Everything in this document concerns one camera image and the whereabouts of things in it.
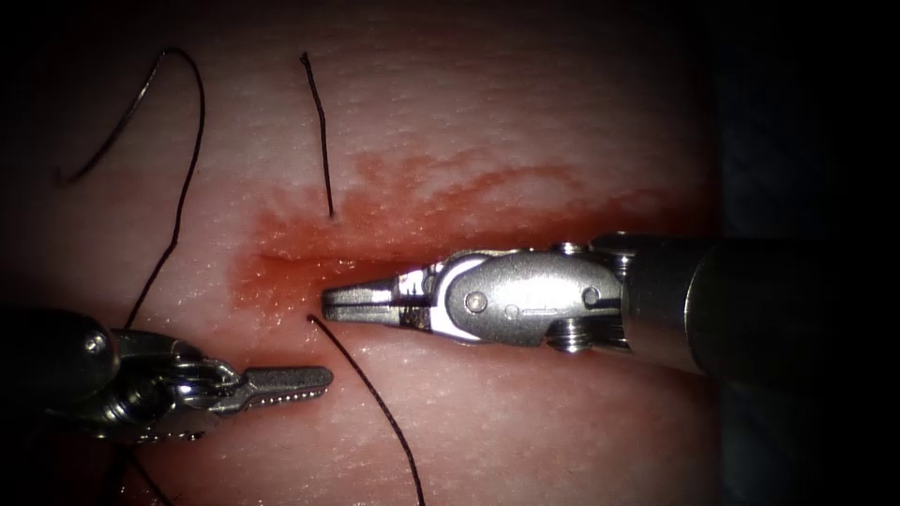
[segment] blood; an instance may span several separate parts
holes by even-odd
[[[461,248],[584,243],[613,230],[714,231],[712,192],[703,188],[688,203],[683,192],[654,187],[605,197],[585,189],[585,171],[576,167],[503,164],[479,150],[444,159],[410,155],[391,162],[370,152],[352,159],[358,181],[336,190],[334,221],[316,212],[324,197],[318,188],[261,190],[263,204],[231,269],[234,309],[271,320],[287,311],[318,313],[324,288],[394,275]],[[486,159],[493,164],[488,171]],[[550,209],[515,196],[502,200],[523,181],[562,186],[571,197]]]

